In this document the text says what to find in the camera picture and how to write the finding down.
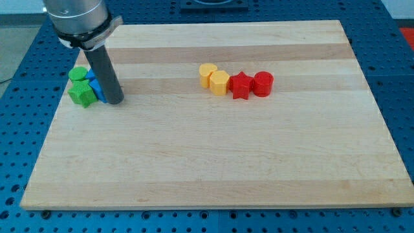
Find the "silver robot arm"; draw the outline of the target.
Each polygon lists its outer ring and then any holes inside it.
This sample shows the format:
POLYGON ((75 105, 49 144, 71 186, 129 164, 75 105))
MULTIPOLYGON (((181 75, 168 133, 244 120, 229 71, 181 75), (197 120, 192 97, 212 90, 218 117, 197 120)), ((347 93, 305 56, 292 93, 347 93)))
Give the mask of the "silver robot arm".
POLYGON ((122 25, 104 0, 44 0, 45 9, 61 43, 72 49, 94 51, 122 25))

